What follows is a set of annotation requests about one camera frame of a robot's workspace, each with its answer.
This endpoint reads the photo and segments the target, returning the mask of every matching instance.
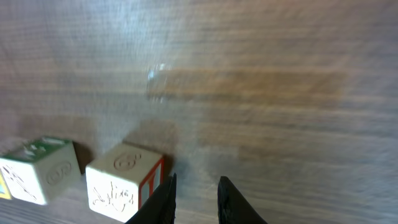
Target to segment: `wood grain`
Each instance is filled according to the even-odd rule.
[[[227,175],[272,224],[398,220],[398,4],[0,1],[0,137],[173,157],[176,223],[217,223]],[[148,80],[149,69],[163,65]],[[1,223],[118,223],[85,177]]]

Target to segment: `printed illustration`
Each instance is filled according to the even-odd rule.
[[[132,192],[119,188],[111,182],[111,191],[106,195],[101,195],[96,188],[93,189],[97,199],[93,200],[93,205],[112,206],[117,212],[123,212],[127,205],[133,205]]]
[[[17,137],[9,137],[0,142],[0,156],[3,156],[23,145],[29,144],[30,141]]]
[[[2,173],[4,175],[4,178],[7,180],[10,180],[12,183],[15,185],[13,187],[19,187],[19,190],[24,192],[26,195],[31,197],[33,200],[37,200],[35,195],[31,194],[27,188],[27,185],[29,183],[25,183],[19,176],[18,174],[14,171],[14,169],[10,166],[3,166],[2,167]]]
[[[49,145],[63,145],[65,144],[64,140],[61,139],[55,139],[55,138],[47,138],[47,137],[42,137],[42,142],[49,144]]]
[[[23,146],[20,150],[16,150],[11,153],[12,156],[26,159],[26,160],[33,160],[34,157],[45,153],[45,148],[42,146],[37,147],[34,144],[28,144]]]

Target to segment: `red stripe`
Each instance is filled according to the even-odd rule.
[[[141,190],[142,190],[142,186],[144,186],[144,184],[146,184],[146,182],[149,180],[149,178],[151,177],[152,173],[154,173],[156,171],[156,168],[159,166],[159,164],[161,164],[162,168],[160,170],[160,184],[163,183],[163,171],[164,171],[164,158],[160,158],[159,161],[156,162],[156,164],[153,166],[153,168],[149,171],[149,173],[145,176],[144,180],[142,180],[142,182],[139,184],[139,194],[138,194],[138,209],[141,208]]]
[[[156,175],[156,172],[154,172],[154,174],[153,174],[153,175],[149,178],[149,180],[148,180],[148,184],[149,184],[149,196],[151,196],[152,193],[154,193],[155,175]]]

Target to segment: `white block with red stripe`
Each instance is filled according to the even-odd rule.
[[[161,154],[119,144],[86,167],[93,211],[128,221],[163,181]]]

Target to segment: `green block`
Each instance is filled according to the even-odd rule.
[[[71,143],[71,140],[44,136],[24,144],[2,157],[20,162],[35,163]]]

